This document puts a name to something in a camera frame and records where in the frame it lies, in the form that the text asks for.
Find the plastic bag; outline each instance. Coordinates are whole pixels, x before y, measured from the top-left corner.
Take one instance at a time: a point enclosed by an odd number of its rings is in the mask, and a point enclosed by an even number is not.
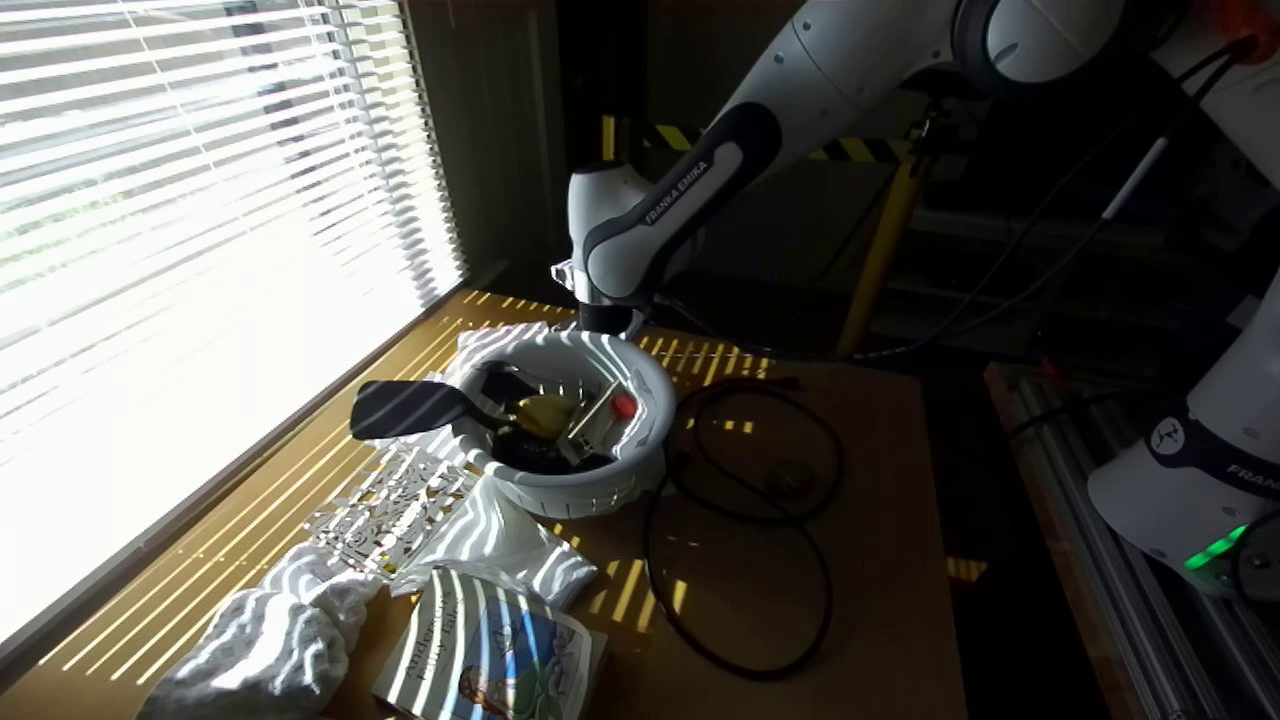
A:
[[[596,576],[596,563],[538,527],[492,478],[480,478],[460,510],[390,576],[390,595],[419,593],[440,563],[530,593],[555,608],[566,608]]]
[[[230,593],[140,715],[317,715],[348,677],[348,653],[378,587],[325,554],[300,544],[259,587]]]
[[[576,720],[604,639],[536,595],[431,569],[376,699],[423,720]]]
[[[450,432],[378,440],[376,456],[360,483],[308,517],[308,530],[337,563],[385,585],[462,502],[480,462]]]

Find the wooden table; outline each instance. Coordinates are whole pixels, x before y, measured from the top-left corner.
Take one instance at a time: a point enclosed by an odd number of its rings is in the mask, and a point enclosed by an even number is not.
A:
[[[564,313],[460,293],[363,377],[423,377],[423,351],[440,364],[447,361],[447,335],[502,320],[564,320]],[[774,682],[734,678],[688,653],[653,602],[639,563],[639,502],[598,518],[555,524],[559,536],[598,563],[598,578],[571,608],[586,629],[606,636],[586,715],[964,715],[921,383],[834,364],[772,364],[675,331],[653,331],[639,349],[673,372],[681,390],[721,377],[798,379],[794,396],[834,432],[847,456],[843,486],[812,518],[812,536],[831,563],[834,611],[818,655],[805,672]],[[272,448],[181,544],[160,553],[147,573],[46,653],[39,669],[12,682],[0,715],[83,715],[89,708],[91,715],[133,715],[164,669],[198,636],[195,629],[209,608],[230,587],[256,585],[290,546],[288,541],[300,541],[300,518],[367,462],[351,440],[330,432],[342,424],[354,379]],[[805,462],[817,456],[812,448],[822,444],[767,401],[741,401],[730,411],[741,435],[722,440],[722,452],[743,467],[778,462],[805,474]],[[308,500],[278,509],[251,497],[290,490],[278,474],[297,474]],[[242,541],[226,524],[242,524],[242,530],[269,524],[278,527],[278,541],[251,544],[251,553],[226,546],[226,541]],[[667,560],[682,585],[681,614],[707,639],[722,639],[728,653],[756,655],[759,664],[778,658],[812,629],[817,576],[785,530],[743,530],[673,500],[654,536],[660,546],[673,544]],[[203,569],[220,569],[220,585],[198,585],[195,573]],[[157,611],[157,587],[166,593],[166,611]],[[404,600],[378,595],[370,602],[330,715],[376,715],[367,688],[404,614]]]

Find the window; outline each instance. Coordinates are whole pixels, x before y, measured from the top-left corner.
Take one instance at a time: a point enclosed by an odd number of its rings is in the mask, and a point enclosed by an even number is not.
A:
[[[0,639],[460,273],[394,0],[3,0]]]

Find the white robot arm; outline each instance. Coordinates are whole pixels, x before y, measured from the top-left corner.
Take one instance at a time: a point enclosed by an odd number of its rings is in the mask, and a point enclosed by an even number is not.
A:
[[[806,0],[665,178],[571,177],[571,254],[553,277],[584,328],[623,331],[707,213],[843,131],[912,72],[954,52],[992,88],[1059,83],[1111,56],[1142,5],[1165,0]]]
[[[1226,5],[1260,8],[1199,0],[1157,60],[1182,72],[1221,49],[1210,10]],[[954,60],[992,91],[1059,83],[1099,56],[1153,52],[1139,38],[1176,8],[1180,0],[806,0],[665,178],[646,183],[632,168],[571,177],[571,254],[553,277],[576,296],[584,328],[635,328],[673,251],[707,213],[843,131],[912,72]],[[1205,111],[1280,187],[1280,60],[1233,72],[1205,97]],[[1280,509],[1280,280],[1188,406],[1091,473],[1089,490],[1123,541],[1195,587],[1226,587],[1221,576],[1233,541]]]

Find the black cable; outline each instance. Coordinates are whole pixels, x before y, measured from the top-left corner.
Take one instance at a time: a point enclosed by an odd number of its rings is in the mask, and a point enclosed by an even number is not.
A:
[[[711,406],[721,406],[722,401],[741,401],[741,396],[763,396],[794,417],[805,417],[817,432],[822,432],[829,448],[831,448],[831,474],[822,483],[822,490],[806,502],[806,509],[785,509],[785,517],[774,510],[741,510],[741,509],[728,509],[728,502],[716,502],[707,500],[702,490],[695,490],[682,474],[673,474],[673,483],[700,509],[716,510],[716,517],[728,517],[728,518],[741,518],[741,524],[805,524],[812,517],[818,517],[834,490],[839,490],[839,478],[843,478],[843,448],[839,448],[839,435],[831,424],[822,424],[806,402],[798,402],[792,390],[786,390],[786,379],[721,379],[702,390],[692,390],[682,401],[682,417],[692,420],[692,448],[700,452],[700,458],[707,458],[722,478],[741,483],[741,486],[751,486],[759,490],[743,473],[728,467],[711,448],[707,448],[707,429],[702,417],[711,417]]]
[[[643,524],[639,524],[639,554],[643,554],[643,576],[646,576],[646,593],[654,595],[654,602],[665,608],[665,620],[673,622],[673,633],[695,653],[702,655],[707,664],[730,672],[730,677],[743,677],[743,678],[785,678],[792,672],[798,672],[829,639],[829,629],[831,629],[831,608],[834,608],[834,587],[831,587],[831,563],[818,546],[818,541],[806,530],[805,518],[812,518],[817,510],[822,510],[843,478],[843,444],[834,435],[834,429],[829,420],[818,420],[806,402],[798,402],[794,396],[786,396],[792,383],[785,379],[716,379],[711,389],[702,390],[692,390],[688,401],[681,401],[681,411],[675,411],[675,429],[682,429],[688,420],[695,429],[702,429],[702,417],[707,406],[716,406],[721,401],[730,401],[730,396],[767,396],[767,401],[778,401],[785,406],[798,411],[812,429],[818,429],[829,440],[831,440],[831,486],[822,490],[818,502],[812,502],[806,510],[792,510],[785,509],[774,497],[759,490],[751,478],[743,478],[741,473],[730,473],[722,458],[716,458],[707,452],[707,444],[695,440],[695,452],[716,467],[722,473],[722,478],[730,478],[734,486],[743,486],[748,497],[756,497],[763,509],[772,509],[772,517],[743,517],[734,509],[722,509],[722,502],[711,502],[702,497],[688,497],[688,478],[681,473],[667,473],[665,483],[653,490],[646,509],[643,509]],[[741,664],[722,653],[716,653],[707,639],[700,639],[682,620],[681,611],[673,608],[673,593],[660,587],[660,573],[654,573],[654,553],[653,553],[653,527],[654,527],[654,517],[660,517],[660,502],[665,502],[665,486],[675,486],[682,490],[688,500],[695,500],[695,509],[711,510],[711,517],[722,517],[722,518],[741,518],[741,524],[772,524],[772,527],[786,527],[798,536],[798,544],[806,546],[812,563],[817,563],[817,578],[818,578],[818,620],[806,636],[806,643],[786,655],[786,658],[774,658],[767,669],[751,669],[751,664]]]
[[[880,213],[880,200],[887,194],[887,183],[891,183],[891,177],[880,178],[875,194],[865,205],[865,213],[853,220],[853,229],[839,236],[839,245],[829,251],[829,259],[817,265],[817,273],[806,273],[805,285],[818,285],[839,265],[839,254],[865,236],[865,229]]]
[[[1094,390],[1094,396],[1066,396],[1062,402],[1055,406],[1042,406],[1036,417],[1023,417],[1018,424],[1011,424],[1005,435],[1017,440],[1039,424],[1051,424],[1059,417],[1070,417],[1078,406],[1091,406],[1091,402],[1116,402],[1116,401],[1129,401],[1129,396],[1173,396],[1168,389],[1111,389],[1111,390]]]
[[[1235,546],[1233,546],[1233,569],[1226,569],[1226,576],[1233,576],[1233,593],[1235,593],[1241,602],[1260,602],[1260,600],[1250,600],[1246,587],[1244,587],[1244,563],[1246,563],[1246,544],[1250,544],[1250,536],[1255,536],[1260,527],[1275,524],[1275,518],[1280,518],[1280,509],[1269,509],[1260,518],[1244,524],[1244,530],[1241,530],[1241,541],[1235,541]]]
[[[1006,296],[1005,304],[996,304],[992,313],[985,313],[979,320],[964,323],[986,323],[1011,306],[1023,306],[1032,296],[1039,296],[1036,304],[1036,328],[1042,323],[1047,306],[1055,304],[1055,296],[1066,288],[1066,273],[1076,266],[1076,259],[1116,224],[1116,214],[1123,213],[1123,205],[1133,200],[1133,193],[1153,177],[1153,168],[1159,162],[1168,141],[1182,128],[1182,121],[1205,104],[1205,97],[1250,52],[1250,36],[1222,42],[1215,56],[1215,67],[1209,72],[1209,79],[1191,91],[1191,100],[1168,121],[1168,128],[1153,141],[1153,149],[1139,157],[1139,162],[1123,177],[1120,193],[1107,200],[1107,206],[1099,213],[1099,220],[1023,293]]]
[[[1188,16],[1191,16],[1191,0],[1176,0],[1168,8],[1168,20],[1153,30],[1153,49],[1168,42]]]
[[[1241,36],[1209,56],[1199,56],[1195,63],[1188,63],[1182,72],[1176,72],[1176,83],[1188,83],[1191,75],[1199,75],[1205,67],[1210,67],[1210,75],[1191,91],[1191,109],[1233,72],[1233,63],[1241,63],[1250,52],[1250,36]],[[1159,160],[1165,141],[1157,141],[1149,149],[1149,157],[1137,162],[1137,170],[1129,177],[1129,183],[1111,194],[1103,220],[1094,220],[1039,280],[1032,280],[1029,288],[1018,288],[1017,296],[1000,299],[996,306],[986,306],[975,320],[964,320],[971,304],[985,299],[985,293],[996,285],[996,277],[1006,266],[1006,259],[1029,245],[1032,229],[1042,220],[1042,213],[1129,131],[1129,121],[1116,123],[1091,152],[1084,152],[1042,194],[1039,205],[1011,229],[1011,236],[1005,240],[1000,254],[986,265],[986,273],[964,293],[964,299],[921,339],[909,344],[891,344],[891,349],[873,349],[873,351],[853,351],[853,364],[884,364],[884,361],[900,361],[912,351],[922,351],[954,331],[971,331],[979,323],[1000,320],[1005,313],[1023,306],[1032,296],[1039,296],[1055,277],[1062,277],[1111,224],[1111,214],[1120,213],[1120,205],[1129,205],[1137,178],[1142,178],[1142,170],[1153,168],[1153,160]],[[681,320],[695,323],[707,335],[730,339],[730,331],[716,331],[702,317],[695,317],[688,304],[681,299],[654,299],[660,306],[673,306]]]

